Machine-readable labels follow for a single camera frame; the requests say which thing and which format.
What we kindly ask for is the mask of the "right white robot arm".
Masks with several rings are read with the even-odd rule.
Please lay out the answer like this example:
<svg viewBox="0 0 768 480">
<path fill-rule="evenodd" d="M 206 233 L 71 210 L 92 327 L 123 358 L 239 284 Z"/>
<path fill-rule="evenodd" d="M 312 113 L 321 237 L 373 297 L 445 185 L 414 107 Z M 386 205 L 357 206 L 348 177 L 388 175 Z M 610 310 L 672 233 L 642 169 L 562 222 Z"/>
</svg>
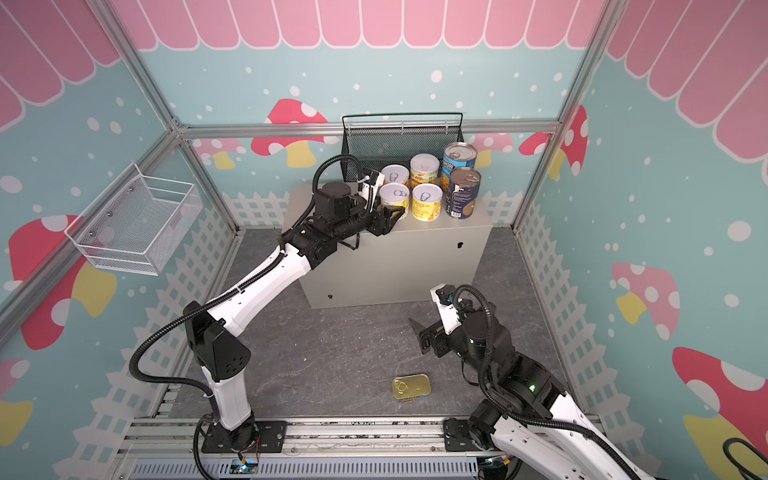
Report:
<svg viewBox="0 0 768 480">
<path fill-rule="evenodd" d="M 456 355 L 471 368 L 483 398 L 467 420 L 466 437 L 497 451 L 493 464 L 527 465 L 547 479 L 647 479 L 587 418 L 562 382 L 519 352 L 495 305 L 474 286 L 439 284 L 430 291 L 439 321 L 411 324 L 422 353 Z"/>
</svg>

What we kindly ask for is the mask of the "blue Progresso soup can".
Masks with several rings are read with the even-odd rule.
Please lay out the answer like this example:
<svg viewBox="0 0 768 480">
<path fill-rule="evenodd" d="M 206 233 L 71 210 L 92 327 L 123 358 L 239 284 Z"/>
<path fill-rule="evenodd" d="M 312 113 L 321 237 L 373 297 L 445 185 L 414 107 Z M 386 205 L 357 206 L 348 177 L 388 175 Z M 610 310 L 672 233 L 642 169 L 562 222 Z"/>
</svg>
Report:
<svg viewBox="0 0 768 480">
<path fill-rule="evenodd" d="M 443 151 L 441 163 L 441 181 L 443 183 L 450 180 L 450 174 L 456 168 L 473 168 L 476 162 L 478 152 L 476 148 L 466 142 L 453 142 L 448 144 Z"/>
</svg>

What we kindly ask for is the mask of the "yellow can white lid front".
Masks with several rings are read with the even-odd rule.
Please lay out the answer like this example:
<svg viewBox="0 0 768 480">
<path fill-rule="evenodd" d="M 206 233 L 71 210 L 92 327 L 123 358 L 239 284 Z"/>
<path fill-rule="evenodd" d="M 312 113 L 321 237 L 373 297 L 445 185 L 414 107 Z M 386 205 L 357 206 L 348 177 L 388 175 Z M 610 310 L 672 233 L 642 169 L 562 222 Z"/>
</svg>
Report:
<svg viewBox="0 0 768 480">
<path fill-rule="evenodd" d="M 442 209 L 442 189 L 432 183 L 418 184 L 411 191 L 411 213 L 423 222 L 437 219 Z"/>
</svg>

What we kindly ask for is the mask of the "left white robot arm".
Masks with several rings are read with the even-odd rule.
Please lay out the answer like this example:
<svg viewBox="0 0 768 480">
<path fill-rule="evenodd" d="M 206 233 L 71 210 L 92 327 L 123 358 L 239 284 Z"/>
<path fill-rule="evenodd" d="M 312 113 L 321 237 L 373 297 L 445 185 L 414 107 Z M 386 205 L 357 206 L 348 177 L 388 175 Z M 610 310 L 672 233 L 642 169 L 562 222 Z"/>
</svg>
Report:
<svg viewBox="0 0 768 480">
<path fill-rule="evenodd" d="M 225 448 L 241 453 L 257 446 L 260 429 L 247 399 L 244 371 L 250 350 L 239 337 L 258 313 L 283 290 L 316 269 L 351 239 L 367 231 L 388 234 L 403 216 L 401 207 L 384 206 L 378 191 L 384 176 L 351 154 L 322 163 L 311 183 L 307 208 L 278 238 L 275 250 L 226 292 L 200 305 L 188 304 L 178 319 L 144 340 L 129 361 L 129 372 L 150 384 L 183 384 L 199 389 L 209 401 L 205 421 L 222 432 Z M 140 361 L 166 334 L 178 327 L 205 379 L 159 376 L 142 371 Z"/>
</svg>

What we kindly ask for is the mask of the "yellow can white lid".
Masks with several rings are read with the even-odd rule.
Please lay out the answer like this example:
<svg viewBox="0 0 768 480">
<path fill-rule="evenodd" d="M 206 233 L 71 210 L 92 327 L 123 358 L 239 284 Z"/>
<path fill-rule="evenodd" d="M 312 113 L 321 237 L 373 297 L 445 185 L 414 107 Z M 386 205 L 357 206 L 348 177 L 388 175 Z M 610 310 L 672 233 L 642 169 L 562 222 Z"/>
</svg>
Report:
<svg viewBox="0 0 768 480">
<path fill-rule="evenodd" d="M 409 185 L 410 170 L 403 165 L 387 165 L 381 170 L 381 174 L 384 177 L 385 184 L 397 183 L 405 186 Z"/>
<path fill-rule="evenodd" d="M 410 160 L 410 187 L 437 184 L 440 167 L 440 160 L 432 154 L 420 153 L 413 156 Z"/>
<path fill-rule="evenodd" d="M 442 209 L 442 189 L 432 183 L 418 184 L 411 191 L 411 213 L 423 222 L 437 219 Z"/>
<path fill-rule="evenodd" d="M 410 189 L 406 185 L 397 182 L 387 183 L 379 190 L 379 197 L 382 205 L 403 207 L 405 209 L 405 215 L 408 215 L 411 205 L 410 196 Z"/>
</svg>

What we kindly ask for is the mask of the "dark navy label can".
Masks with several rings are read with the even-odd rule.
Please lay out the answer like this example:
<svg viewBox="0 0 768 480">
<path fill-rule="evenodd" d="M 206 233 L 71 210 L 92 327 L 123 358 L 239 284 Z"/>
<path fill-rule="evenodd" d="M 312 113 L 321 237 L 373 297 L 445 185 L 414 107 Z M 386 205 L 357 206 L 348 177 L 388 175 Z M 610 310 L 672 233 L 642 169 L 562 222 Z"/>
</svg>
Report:
<svg viewBox="0 0 768 480">
<path fill-rule="evenodd" d="M 463 220 L 473 215 L 481 180 L 481 174 L 469 167 L 458 167 L 450 173 L 447 213 L 451 218 Z"/>
</svg>

